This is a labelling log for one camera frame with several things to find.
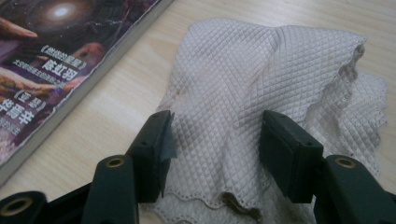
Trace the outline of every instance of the light wood surface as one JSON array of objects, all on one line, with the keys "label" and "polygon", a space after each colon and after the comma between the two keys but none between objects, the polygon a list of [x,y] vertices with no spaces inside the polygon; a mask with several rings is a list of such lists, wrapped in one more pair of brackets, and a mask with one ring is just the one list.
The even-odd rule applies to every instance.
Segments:
[{"label": "light wood surface", "polygon": [[[394,0],[175,0],[104,79],[0,189],[39,190],[49,201],[92,181],[96,163],[123,154],[161,101],[177,47],[195,21],[222,17],[302,25],[368,37],[358,68],[388,82],[388,123],[376,154],[384,189],[396,193],[396,3]],[[143,223],[157,223],[144,217]]]}]

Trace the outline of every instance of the book cover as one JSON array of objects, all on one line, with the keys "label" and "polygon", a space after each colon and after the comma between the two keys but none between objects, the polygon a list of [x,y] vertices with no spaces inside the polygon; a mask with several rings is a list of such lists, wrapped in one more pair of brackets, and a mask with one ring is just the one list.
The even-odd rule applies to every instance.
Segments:
[{"label": "book cover", "polygon": [[0,1],[0,185],[171,2]]}]

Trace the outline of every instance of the purple cover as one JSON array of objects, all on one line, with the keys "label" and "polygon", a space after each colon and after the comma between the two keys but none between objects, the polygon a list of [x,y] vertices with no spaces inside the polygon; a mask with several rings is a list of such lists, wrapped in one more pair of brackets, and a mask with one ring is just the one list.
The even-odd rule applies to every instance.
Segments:
[{"label": "purple cover", "polygon": [[0,165],[157,2],[0,1]]}]

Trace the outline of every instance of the diamond pattern fabric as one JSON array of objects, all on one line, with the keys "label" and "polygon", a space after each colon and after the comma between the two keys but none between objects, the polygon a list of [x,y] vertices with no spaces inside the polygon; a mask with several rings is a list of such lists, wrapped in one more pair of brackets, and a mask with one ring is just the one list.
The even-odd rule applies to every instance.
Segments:
[{"label": "diamond pattern fabric", "polygon": [[[264,109],[291,117],[325,146],[379,175],[375,149],[386,85],[358,72],[365,37],[212,19],[180,44],[158,110],[175,113],[165,196],[144,208],[165,223],[311,223],[312,204],[285,199],[259,162]],[[243,208],[224,202],[231,193]]]}]

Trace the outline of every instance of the textured towel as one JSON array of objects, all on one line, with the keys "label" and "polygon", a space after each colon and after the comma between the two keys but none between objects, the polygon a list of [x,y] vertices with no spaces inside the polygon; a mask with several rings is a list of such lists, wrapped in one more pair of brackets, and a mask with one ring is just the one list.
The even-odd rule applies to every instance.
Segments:
[{"label": "textured towel", "polygon": [[[165,223],[314,222],[313,205],[290,203],[259,162],[264,109],[302,125],[325,146],[325,157],[350,156],[378,176],[386,84],[358,73],[364,42],[297,26],[223,19],[192,25],[159,106],[175,112],[177,159],[164,198],[144,208]],[[237,200],[239,212],[227,198]]]}]

